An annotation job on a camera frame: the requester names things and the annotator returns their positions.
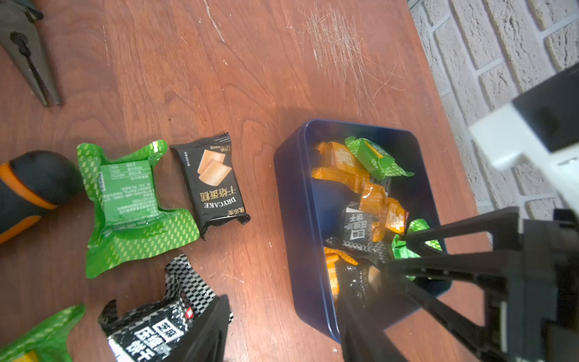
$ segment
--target blue container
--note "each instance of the blue container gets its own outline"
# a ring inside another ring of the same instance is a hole
[[[344,143],[346,137],[364,137],[381,145],[412,177],[393,177],[390,196],[410,212],[410,219],[425,219],[440,226],[438,213],[418,140],[409,131],[315,119],[302,125],[274,156],[289,275],[295,311],[304,322],[340,342],[336,310],[329,285],[324,242],[340,227],[342,211],[360,196],[339,182],[312,178],[320,164],[320,142]],[[440,240],[443,250],[446,247]],[[434,295],[450,288],[448,281],[417,278],[415,283]],[[368,306],[384,329],[418,310],[401,294],[384,290],[379,305]]]

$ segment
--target black wrapped snack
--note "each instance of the black wrapped snack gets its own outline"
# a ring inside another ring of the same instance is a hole
[[[116,301],[103,309],[98,322],[117,361],[164,360],[216,297],[185,255],[167,264],[165,284],[162,300],[132,309],[120,319]]]
[[[234,219],[245,224],[251,219],[233,171],[229,133],[171,148],[181,161],[201,237],[211,225]]]
[[[365,258],[380,266],[391,259],[388,245],[383,241],[372,241],[372,223],[377,221],[377,218],[357,210],[356,207],[355,203],[350,203],[344,209],[341,239],[330,237],[325,240],[325,244],[344,250],[354,258]]]

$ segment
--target orange wrapped snack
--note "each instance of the orange wrapped snack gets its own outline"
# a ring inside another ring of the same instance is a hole
[[[358,262],[356,260],[354,260],[354,258],[349,256],[348,253],[346,253],[345,251],[324,247],[324,252],[326,255],[332,255],[332,254],[339,255],[342,259],[344,259],[348,263],[350,263],[352,265],[358,265]]]
[[[396,234],[404,233],[407,218],[408,212],[393,198],[386,198],[386,205],[378,216],[380,223]]]
[[[312,177],[319,180],[341,182],[355,193],[362,193],[364,183],[370,181],[370,174],[351,173],[335,167],[316,167],[312,170]]]
[[[322,177],[316,177],[312,172],[314,178],[341,182],[355,193],[362,193],[364,184],[370,182],[370,172],[366,171],[348,147],[337,142],[322,142],[317,149],[322,156],[321,166],[323,169],[335,170],[336,172],[326,171],[326,175],[321,175]],[[353,176],[347,177],[345,174],[338,174],[338,171],[344,171]]]
[[[335,167],[337,169],[349,172],[358,173],[363,171],[368,173],[370,179],[370,172],[366,171],[364,166],[356,159],[354,154],[350,152],[348,147],[337,142],[322,142],[317,147],[323,159],[322,166]]]
[[[386,190],[383,186],[371,184],[364,185],[360,198],[360,211],[380,216],[386,201]]]
[[[372,223],[372,241],[375,243],[382,241],[382,239],[384,239],[384,237],[386,236],[387,230],[388,229],[385,226],[383,226],[381,223],[373,222]]]
[[[338,276],[336,274],[336,261],[338,261],[338,259],[339,257],[337,254],[326,255],[329,285],[332,288],[332,296],[334,297],[334,302],[338,300],[338,294],[340,293],[340,285],[338,285]]]

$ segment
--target green wrapped snack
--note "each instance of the green wrapped snack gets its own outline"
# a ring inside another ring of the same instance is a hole
[[[345,143],[358,161],[360,161],[377,180],[381,181],[388,176],[414,175],[414,172],[406,172],[400,168],[388,152],[366,138],[356,139],[352,136],[348,137]]]
[[[153,168],[167,150],[167,143],[160,140],[118,160],[109,160],[97,145],[84,143],[77,147],[85,190],[94,202],[94,231],[86,253],[87,278],[199,238],[199,229],[188,210],[162,209],[158,205]]]
[[[408,232],[409,233],[422,231],[422,230],[428,230],[428,229],[430,229],[430,226],[428,225],[428,223],[424,219],[416,219],[414,221],[411,221],[410,225],[408,225]],[[440,246],[440,243],[438,242],[438,240],[429,240],[429,241],[425,242],[425,244],[430,246],[431,248],[442,251],[442,247]]]
[[[82,304],[61,310],[0,349],[0,361],[71,362],[67,351],[68,334],[85,315],[85,310]]]
[[[428,229],[430,229],[430,226],[424,219],[416,219],[408,225],[408,233]],[[425,244],[442,251],[442,247],[440,246],[438,240],[429,240],[425,242]],[[400,235],[398,234],[394,235],[394,239],[392,240],[392,252],[394,254],[394,259],[420,258],[420,255],[407,248],[406,242],[404,240],[400,240]]]

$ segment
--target pliers jaw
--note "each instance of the pliers jaw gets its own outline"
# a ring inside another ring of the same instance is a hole
[[[55,104],[61,105],[62,101],[34,26],[34,21],[42,17],[42,12],[29,0],[0,0],[0,43],[42,105],[48,107],[43,89]]]

